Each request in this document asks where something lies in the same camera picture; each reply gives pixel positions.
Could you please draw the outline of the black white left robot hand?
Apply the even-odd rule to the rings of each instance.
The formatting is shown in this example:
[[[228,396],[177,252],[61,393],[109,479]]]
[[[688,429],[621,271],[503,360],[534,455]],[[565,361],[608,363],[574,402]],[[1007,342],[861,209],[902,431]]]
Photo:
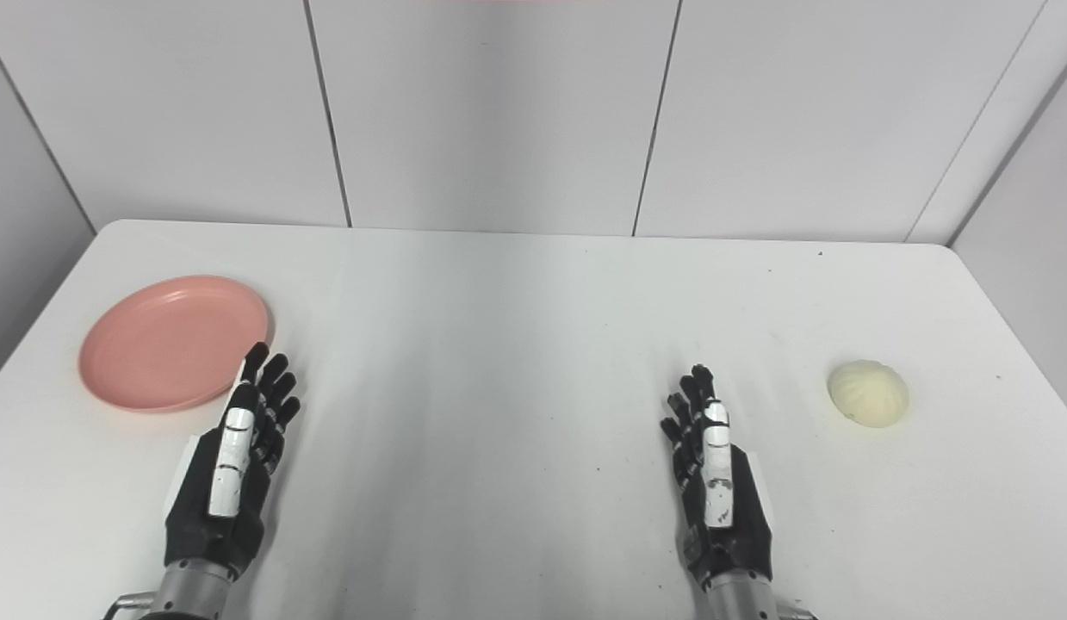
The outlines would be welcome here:
[[[257,557],[285,431],[301,411],[288,365],[265,341],[246,352],[225,411],[195,440],[164,518],[164,565],[209,561],[238,578]]]

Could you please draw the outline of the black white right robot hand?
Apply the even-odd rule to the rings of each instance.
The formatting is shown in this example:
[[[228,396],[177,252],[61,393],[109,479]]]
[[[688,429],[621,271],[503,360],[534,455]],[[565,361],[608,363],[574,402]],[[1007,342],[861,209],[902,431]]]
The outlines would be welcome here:
[[[731,440],[731,416],[714,376],[696,364],[667,397],[671,415],[660,431],[685,518],[682,555],[705,590],[722,574],[745,572],[773,581],[773,532],[749,456]]]

